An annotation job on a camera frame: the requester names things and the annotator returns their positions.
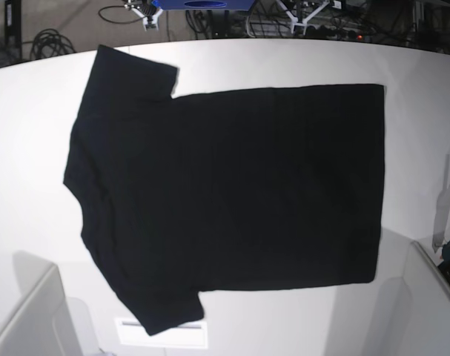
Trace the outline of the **black T-shirt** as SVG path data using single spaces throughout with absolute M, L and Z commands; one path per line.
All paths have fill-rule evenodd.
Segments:
M 177 73 L 100 46 L 64 173 L 84 244 L 145 331 L 201 320 L 203 291 L 373 281 L 384 87 L 173 98 Z

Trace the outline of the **blue box on stand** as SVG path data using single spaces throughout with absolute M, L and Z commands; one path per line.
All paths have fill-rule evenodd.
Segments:
M 253 5 L 254 0 L 158 0 L 153 1 L 163 10 L 244 10 Z

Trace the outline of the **grey partition panel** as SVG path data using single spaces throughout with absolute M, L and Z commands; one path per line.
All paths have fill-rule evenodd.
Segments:
M 0 254 L 0 355 L 97 355 L 87 306 L 67 297 L 59 267 L 25 251 Z
M 376 355 L 450 355 L 450 287 L 419 243 L 382 285 L 374 326 Z

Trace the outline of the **right grey partition panel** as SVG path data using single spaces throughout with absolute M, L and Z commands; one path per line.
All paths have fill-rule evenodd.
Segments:
M 374 326 L 376 355 L 450 355 L 450 287 L 419 243 L 382 285 Z

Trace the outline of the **black power strip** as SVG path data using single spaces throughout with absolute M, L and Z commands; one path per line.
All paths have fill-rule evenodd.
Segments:
M 365 36 L 361 32 L 358 32 L 356 30 L 316 24 L 310 24 L 307 27 L 296 28 L 291 37 L 295 39 L 318 39 L 331 41 L 365 41 Z

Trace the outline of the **left grey partition panel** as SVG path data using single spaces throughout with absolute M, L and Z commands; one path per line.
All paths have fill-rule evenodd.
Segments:
M 87 306 L 67 297 L 59 267 L 25 251 L 0 254 L 0 355 L 97 355 Z

